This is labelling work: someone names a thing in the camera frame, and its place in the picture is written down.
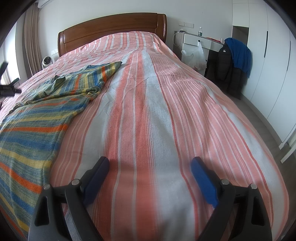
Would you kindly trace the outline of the wooden headboard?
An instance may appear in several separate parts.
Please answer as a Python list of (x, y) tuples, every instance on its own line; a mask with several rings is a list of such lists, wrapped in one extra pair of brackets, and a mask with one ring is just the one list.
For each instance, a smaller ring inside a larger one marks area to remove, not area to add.
[(63, 56), (101, 37), (130, 31), (156, 34), (167, 38), (167, 16), (158, 13), (124, 13), (88, 20), (58, 33), (58, 54)]

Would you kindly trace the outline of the small bottle on desk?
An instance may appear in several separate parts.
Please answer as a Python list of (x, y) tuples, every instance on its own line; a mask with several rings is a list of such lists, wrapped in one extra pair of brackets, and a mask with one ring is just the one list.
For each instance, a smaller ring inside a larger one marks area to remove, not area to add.
[(202, 27), (199, 27), (199, 32), (198, 32), (199, 36), (203, 36), (203, 31), (202, 31)]

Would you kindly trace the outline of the white wardrobe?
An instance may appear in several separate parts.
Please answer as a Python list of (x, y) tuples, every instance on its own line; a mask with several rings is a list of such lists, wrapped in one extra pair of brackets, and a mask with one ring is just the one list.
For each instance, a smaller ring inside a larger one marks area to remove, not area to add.
[(295, 29), (274, 1), (233, 1), (232, 27), (247, 32), (252, 70), (242, 95), (261, 118), (281, 162), (295, 152)]

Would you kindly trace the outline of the striped knitted sweater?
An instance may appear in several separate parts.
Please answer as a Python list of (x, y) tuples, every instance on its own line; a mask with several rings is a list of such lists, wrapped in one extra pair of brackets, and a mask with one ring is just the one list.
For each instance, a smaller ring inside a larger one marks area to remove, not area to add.
[(37, 199), (73, 118), (101, 93), (121, 62), (88, 65), (30, 90), (1, 122), (1, 212), (26, 240)]

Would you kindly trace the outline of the white plastic bag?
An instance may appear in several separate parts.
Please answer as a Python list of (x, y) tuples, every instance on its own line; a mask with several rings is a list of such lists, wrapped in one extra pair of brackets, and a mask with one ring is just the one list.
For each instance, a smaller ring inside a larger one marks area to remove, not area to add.
[(204, 70), (207, 67), (207, 61), (200, 40), (197, 43), (197, 47), (195, 47), (192, 52), (183, 49), (181, 51), (181, 56), (182, 62), (196, 71)]

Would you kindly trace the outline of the pink striped bed cover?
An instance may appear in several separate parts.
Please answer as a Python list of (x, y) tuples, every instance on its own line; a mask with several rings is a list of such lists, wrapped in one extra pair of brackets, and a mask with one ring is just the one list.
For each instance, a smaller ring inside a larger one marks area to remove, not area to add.
[(116, 61), (121, 67), (71, 121), (54, 161), (22, 159), (19, 147), (30, 151), (36, 138), (1, 133), (1, 213), (13, 234), (28, 238), (43, 170), (62, 186), (106, 156), (109, 173), (88, 207), (104, 240), (196, 240), (213, 212), (190, 170), (200, 157), (220, 178), (258, 186), (277, 240), (289, 197), (272, 154), (235, 103), (155, 34), (112, 34), (65, 54), (4, 100), (1, 119), (54, 76)]

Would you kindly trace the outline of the blue garment on chair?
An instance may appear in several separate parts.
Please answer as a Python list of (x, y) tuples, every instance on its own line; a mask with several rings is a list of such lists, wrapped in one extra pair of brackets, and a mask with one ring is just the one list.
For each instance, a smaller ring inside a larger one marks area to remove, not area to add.
[(252, 68), (252, 52), (250, 49), (243, 42), (234, 38), (225, 39), (225, 44), (230, 49), (234, 67), (240, 69), (249, 78)]

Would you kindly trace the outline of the small white fan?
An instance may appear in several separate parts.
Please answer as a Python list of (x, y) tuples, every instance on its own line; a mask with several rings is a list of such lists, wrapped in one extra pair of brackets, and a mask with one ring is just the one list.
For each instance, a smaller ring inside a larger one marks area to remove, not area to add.
[(45, 68), (49, 67), (52, 64), (53, 64), (52, 57), (46, 56), (46, 57), (44, 57), (44, 59), (42, 61), (42, 68), (45, 69)]

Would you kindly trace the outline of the black jacket on chair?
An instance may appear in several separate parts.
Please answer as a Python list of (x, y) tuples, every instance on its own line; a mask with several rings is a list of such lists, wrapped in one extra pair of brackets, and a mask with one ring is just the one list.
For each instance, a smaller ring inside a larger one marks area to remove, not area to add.
[(241, 99), (241, 90), (246, 80), (246, 74), (241, 69), (234, 67), (231, 51), (227, 44), (224, 44), (219, 52), (209, 51), (204, 76), (223, 92), (236, 99)]

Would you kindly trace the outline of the beige curtain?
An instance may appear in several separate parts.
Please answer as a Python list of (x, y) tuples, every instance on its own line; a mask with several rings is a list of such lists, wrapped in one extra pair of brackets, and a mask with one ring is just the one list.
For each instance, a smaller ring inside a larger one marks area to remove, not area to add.
[(23, 46), (25, 67), (29, 78), (42, 70), (42, 54), (38, 35), (38, 4), (32, 4), (25, 12), (23, 23)]

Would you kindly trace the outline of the white bedside desk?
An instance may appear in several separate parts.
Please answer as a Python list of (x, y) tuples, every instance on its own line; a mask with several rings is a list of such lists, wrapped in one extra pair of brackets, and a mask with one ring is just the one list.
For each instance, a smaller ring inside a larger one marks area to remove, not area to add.
[[(193, 62), (197, 60), (195, 53), (198, 47), (201, 47), (204, 53), (205, 62), (207, 64), (205, 69), (198, 70), (193, 66)], [(173, 52), (186, 65), (192, 67), (204, 77), (207, 76), (210, 65), (218, 58), (218, 52), (223, 47), (219, 41), (208, 37), (187, 33), (185, 30), (175, 31), (173, 36)]]

